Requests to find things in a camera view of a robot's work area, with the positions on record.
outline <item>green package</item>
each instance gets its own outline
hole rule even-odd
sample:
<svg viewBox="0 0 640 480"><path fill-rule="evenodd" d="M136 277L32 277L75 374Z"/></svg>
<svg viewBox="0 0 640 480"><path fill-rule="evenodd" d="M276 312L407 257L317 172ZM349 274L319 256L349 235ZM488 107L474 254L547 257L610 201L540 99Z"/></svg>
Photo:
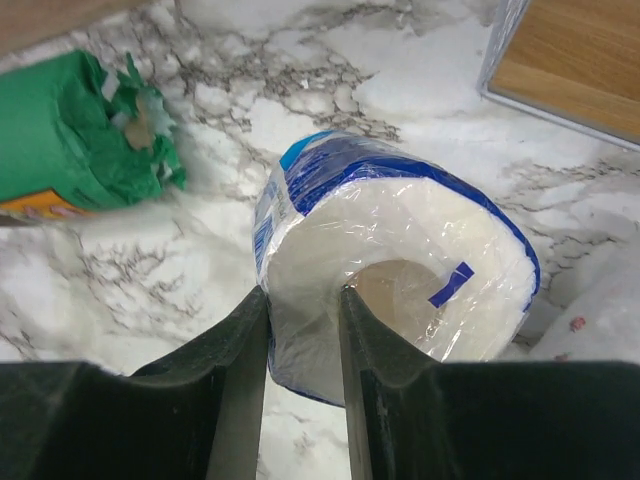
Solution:
<svg viewBox="0 0 640 480"><path fill-rule="evenodd" d="M0 76L0 211L65 218L182 188L175 124L128 75L75 51Z"/></svg>

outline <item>wooden panel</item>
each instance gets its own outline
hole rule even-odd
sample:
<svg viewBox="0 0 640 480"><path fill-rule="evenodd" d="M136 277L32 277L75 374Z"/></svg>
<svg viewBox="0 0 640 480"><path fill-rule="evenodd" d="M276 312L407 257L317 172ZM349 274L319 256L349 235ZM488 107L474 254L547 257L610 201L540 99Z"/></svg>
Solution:
<svg viewBox="0 0 640 480"><path fill-rule="evenodd" d="M0 55L28 47L145 0L0 0Z"/></svg>
<svg viewBox="0 0 640 480"><path fill-rule="evenodd" d="M489 89L640 140L640 1L532 0Z"/></svg>

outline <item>marble countertop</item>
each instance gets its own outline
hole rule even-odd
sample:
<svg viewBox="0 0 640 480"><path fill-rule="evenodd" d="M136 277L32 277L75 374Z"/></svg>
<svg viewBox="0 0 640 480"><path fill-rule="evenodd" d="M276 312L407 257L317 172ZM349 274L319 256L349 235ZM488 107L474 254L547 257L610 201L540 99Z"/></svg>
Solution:
<svg viewBox="0 0 640 480"><path fill-rule="evenodd" d="M343 128L439 163L522 227L531 341L638 230L640 158L479 98L497 0L162 1L0 59L131 52L167 98L186 192L75 225L0 229L0 360L130 373L255 285L253 205L300 137ZM344 411L267 382L258 479L349 477Z"/></svg>

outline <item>red spot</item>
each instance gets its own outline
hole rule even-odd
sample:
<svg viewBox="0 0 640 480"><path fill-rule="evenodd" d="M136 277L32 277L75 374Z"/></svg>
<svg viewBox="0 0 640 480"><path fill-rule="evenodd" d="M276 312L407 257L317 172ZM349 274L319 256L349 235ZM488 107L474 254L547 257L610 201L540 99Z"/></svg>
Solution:
<svg viewBox="0 0 640 480"><path fill-rule="evenodd" d="M587 321L584 317L576 317L569 322L569 328L571 328L571 331L575 333L578 330L582 330L586 324Z"/></svg>

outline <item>toilet paper roll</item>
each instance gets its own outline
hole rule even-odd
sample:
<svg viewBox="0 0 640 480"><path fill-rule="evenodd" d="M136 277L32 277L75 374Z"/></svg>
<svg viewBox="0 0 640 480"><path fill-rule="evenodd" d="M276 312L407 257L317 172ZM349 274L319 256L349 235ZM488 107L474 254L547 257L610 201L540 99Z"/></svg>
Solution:
<svg viewBox="0 0 640 480"><path fill-rule="evenodd" d="M592 285L549 327L534 360L640 363L640 238L614 252Z"/></svg>
<svg viewBox="0 0 640 480"><path fill-rule="evenodd" d="M477 189L440 167L345 132L306 138L256 207L258 281L271 302L274 380L343 403L338 294L437 360L488 360L537 292L531 245Z"/></svg>

